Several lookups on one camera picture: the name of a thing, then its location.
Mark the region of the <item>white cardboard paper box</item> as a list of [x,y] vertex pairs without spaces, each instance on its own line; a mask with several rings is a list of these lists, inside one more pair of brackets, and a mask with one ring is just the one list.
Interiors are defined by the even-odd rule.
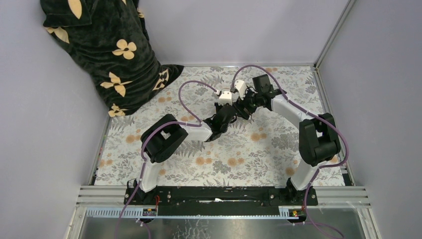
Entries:
[[234,101],[231,92],[222,92],[217,102],[221,106],[231,105],[236,110],[237,117],[245,120],[248,120],[257,109],[251,96],[244,96],[243,99],[238,97]]

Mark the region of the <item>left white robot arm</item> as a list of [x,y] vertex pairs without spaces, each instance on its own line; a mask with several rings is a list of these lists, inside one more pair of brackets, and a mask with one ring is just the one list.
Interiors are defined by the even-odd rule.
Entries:
[[142,136],[140,176],[134,181],[135,198],[144,205],[154,200],[161,164],[169,159],[184,141],[211,142],[227,132],[229,124],[237,120],[235,107],[216,106],[216,114],[199,124],[178,121],[167,114]]

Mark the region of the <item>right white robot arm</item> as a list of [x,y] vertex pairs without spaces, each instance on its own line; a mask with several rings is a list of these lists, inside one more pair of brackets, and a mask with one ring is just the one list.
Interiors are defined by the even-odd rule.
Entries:
[[288,203],[298,205],[305,199],[308,187],[317,169],[325,165],[340,151],[340,140],[334,130],[334,118],[330,114],[315,116],[287,98],[285,91],[275,89],[267,74],[253,78],[253,87],[236,80],[233,91],[239,94],[233,104],[237,115],[249,119],[259,108],[266,108],[287,119],[299,130],[301,162],[296,173],[288,180],[285,197]]

